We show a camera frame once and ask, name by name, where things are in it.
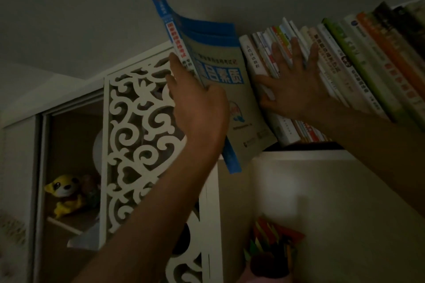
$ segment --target hand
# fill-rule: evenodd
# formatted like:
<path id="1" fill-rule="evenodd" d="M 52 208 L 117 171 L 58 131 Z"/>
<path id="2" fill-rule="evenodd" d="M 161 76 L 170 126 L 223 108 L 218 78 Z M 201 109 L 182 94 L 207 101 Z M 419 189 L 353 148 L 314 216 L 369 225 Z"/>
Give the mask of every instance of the hand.
<path id="1" fill-rule="evenodd" d="M 318 46 L 311 46 L 307 65 L 303 66 L 303 55 L 296 38 L 291 39 L 292 68 L 286 63 L 279 46 L 272 44 L 272 52 L 276 61 L 280 78 L 257 75 L 255 82 L 269 87 L 275 100 L 263 94 L 260 106 L 290 119 L 303 120 L 310 108 L 330 98 L 319 77 Z"/>
<path id="2" fill-rule="evenodd" d="M 174 116 L 190 143 L 202 143 L 221 150 L 229 128 L 229 101 L 223 88 L 211 85 L 207 90 L 183 67 L 177 55 L 170 53 L 174 77 L 165 79 L 176 104 Z"/>

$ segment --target plush toy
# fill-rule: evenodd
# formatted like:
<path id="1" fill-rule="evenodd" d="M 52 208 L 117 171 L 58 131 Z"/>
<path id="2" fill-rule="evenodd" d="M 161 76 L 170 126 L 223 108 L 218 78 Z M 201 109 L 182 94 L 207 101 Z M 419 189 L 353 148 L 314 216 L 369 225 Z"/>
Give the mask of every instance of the plush toy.
<path id="1" fill-rule="evenodd" d="M 62 175 L 45 185 L 44 190 L 60 199 L 54 214 L 57 218 L 70 214 L 86 205 L 85 198 L 80 194 L 81 178 L 72 175 Z"/>

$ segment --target yellow toy dog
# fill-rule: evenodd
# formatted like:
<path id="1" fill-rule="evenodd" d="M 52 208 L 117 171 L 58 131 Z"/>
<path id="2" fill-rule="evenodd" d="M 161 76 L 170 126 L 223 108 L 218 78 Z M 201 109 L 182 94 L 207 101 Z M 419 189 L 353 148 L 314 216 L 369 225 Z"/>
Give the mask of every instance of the yellow toy dog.
<path id="1" fill-rule="evenodd" d="M 81 178 L 72 175 L 62 175 L 45 185 L 47 193 L 60 199 L 57 202 L 54 214 L 56 219 L 70 214 L 86 205 L 85 198 L 77 193 L 81 186 Z"/>

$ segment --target left hand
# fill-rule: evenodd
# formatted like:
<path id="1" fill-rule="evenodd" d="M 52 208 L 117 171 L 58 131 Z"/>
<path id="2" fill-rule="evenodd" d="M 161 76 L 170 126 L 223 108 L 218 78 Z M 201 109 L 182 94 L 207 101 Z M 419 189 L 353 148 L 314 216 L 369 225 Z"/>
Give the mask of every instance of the left hand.
<path id="1" fill-rule="evenodd" d="M 224 89 L 211 85 L 204 89 L 184 68 L 177 55 L 170 53 L 167 75 L 168 88 L 175 102 L 174 116 L 178 127 L 187 136 L 188 143 L 222 149 L 229 128 L 229 101 Z"/>

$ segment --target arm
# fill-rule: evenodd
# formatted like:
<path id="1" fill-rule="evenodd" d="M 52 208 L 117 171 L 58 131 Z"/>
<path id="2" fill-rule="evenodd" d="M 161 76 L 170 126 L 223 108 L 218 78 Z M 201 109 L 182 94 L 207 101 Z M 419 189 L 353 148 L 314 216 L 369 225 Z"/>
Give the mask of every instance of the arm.
<path id="1" fill-rule="evenodd" d="M 257 76 L 257 82 L 270 87 L 276 97 L 271 101 L 263 96 L 261 105 L 330 136 L 425 217 L 425 133 L 347 108 L 329 97 L 318 75 L 317 45 L 313 44 L 304 69 L 298 41 L 291 44 L 292 69 L 274 45 L 281 78 Z"/>
<path id="2" fill-rule="evenodd" d="M 74 283 L 158 282 L 221 153 L 229 124 L 224 90 L 203 89 L 174 54 L 170 54 L 170 66 L 175 79 L 168 75 L 167 85 L 187 144 Z"/>

